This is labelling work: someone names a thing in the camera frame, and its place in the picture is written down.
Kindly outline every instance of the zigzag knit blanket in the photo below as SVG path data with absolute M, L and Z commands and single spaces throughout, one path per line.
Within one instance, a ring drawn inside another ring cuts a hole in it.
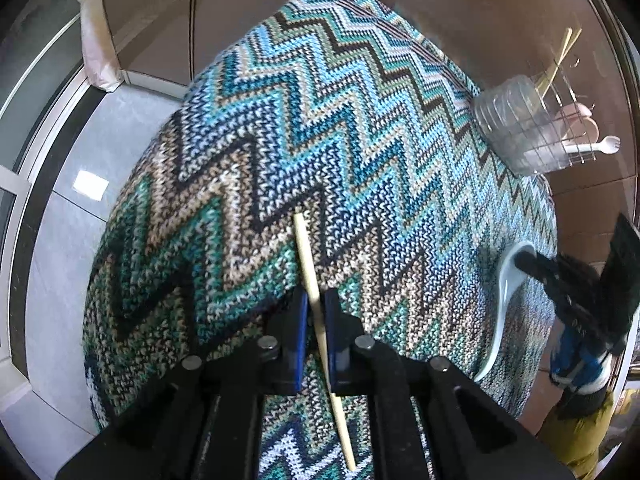
M 289 0 L 220 53 L 134 168 L 95 257 L 83 338 L 99 426 L 182 356 L 216 358 L 260 333 L 300 282 L 298 210 L 321 288 L 337 287 L 368 332 L 477 370 L 500 252 L 522 239 L 556 250 L 548 192 L 481 140 L 477 92 L 377 0 Z M 511 302 L 481 386 L 513 415 L 552 317 L 539 285 Z M 261 478 L 370 478 L 366 402 L 344 407 L 356 473 L 310 357 L 303 393 L 266 403 Z

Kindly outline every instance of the white plastic spoon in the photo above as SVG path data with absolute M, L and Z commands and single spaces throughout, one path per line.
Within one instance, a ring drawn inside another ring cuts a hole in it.
M 565 146 L 564 149 L 567 153 L 602 152 L 607 155 L 612 155 L 620 149 L 620 137 L 608 135 L 595 144 L 569 144 Z

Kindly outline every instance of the yellow object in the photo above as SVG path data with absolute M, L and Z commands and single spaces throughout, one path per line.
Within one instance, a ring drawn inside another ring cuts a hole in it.
M 347 468 L 349 471 L 356 471 L 356 461 L 353 457 L 353 449 L 351 449 L 351 440 L 349 439 L 347 421 L 344 416 L 344 410 L 342 409 L 342 400 L 330 391 L 329 359 L 326 350 L 324 315 L 322 314 L 322 307 L 320 305 L 320 290 L 318 289 L 318 279 L 316 278 L 316 270 L 314 269 L 314 258 L 311 254 L 311 244 L 309 243 L 309 236 L 306 233 L 305 218 L 302 213 L 293 215 L 293 224 L 296 230 L 296 245 L 298 246 L 298 256 L 300 258 L 300 266 L 302 267 L 302 279 L 305 283 L 306 294 L 309 297 L 311 312 L 314 315 L 316 340 L 318 341 L 318 350 L 320 352 L 320 359 L 322 360 L 322 368 L 324 368 L 324 378 L 326 380 L 329 399 L 331 400 L 332 412 L 334 412 L 340 445 L 342 446 Z
M 576 478 L 591 480 L 598 464 L 598 448 L 607 433 L 612 415 L 611 393 L 597 412 L 584 418 L 559 420 L 558 407 L 555 406 L 542 423 L 538 439 L 571 469 Z
M 540 97 L 544 98 L 546 93 L 551 88 L 551 85 L 556 78 L 556 74 L 558 74 L 558 68 L 560 64 L 564 61 L 564 58 L 571 50 L 571 47 L 574 46 L 574 43 L 580 37 L 582 33 L 582 29 L 573 30 L 571 27 L 567 27 L 564 31 L 564 37 L 562 38 L 562 44 L 560 47 L 560 51 L 554 57 L 553 63 L 546 69 L 545 73 L 540 78 L 540 81 L 536 85 L 536 89 L 538 90 L 538 94 Z
M 614 415 L 624 415 L 625 413 L 628 413 L 629 408 L 631 408 L 631 403 L 638 392 L 640 392 L 640 390 L 632 388 L 623 390 L 620 398 L 618 399 L 618 405 L 614 410 Z

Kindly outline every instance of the white ceramic spoon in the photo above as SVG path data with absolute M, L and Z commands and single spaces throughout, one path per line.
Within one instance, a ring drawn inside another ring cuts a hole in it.
M 515 255 L 521 251 L 536 254 L 536 249 L 531 242 L 518 242 L 504 250 L 498 262 L 498 310 L 495 314 L 495 330 L 491 341 L 489 355 L 482 363 L 480 370 L 474 377 L 474 381 L 479 382 L 489 373 L 498 357 L 498 350 L 504 332 L 504 319 L 507 316 L 507 307 L 513 293 L 518 289 L 528 275 L 522 272 L 514 263 Z

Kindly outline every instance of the wire rack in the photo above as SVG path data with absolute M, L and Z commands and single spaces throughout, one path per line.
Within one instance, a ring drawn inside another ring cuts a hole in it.
M 595 160 L 598 127 L 591 109 L 578 102 L 561 66 L 548 91 L 540 88 L 544 77 L 513 77 L 482 92 L 472 104 L 485 140 L 517 176 Z

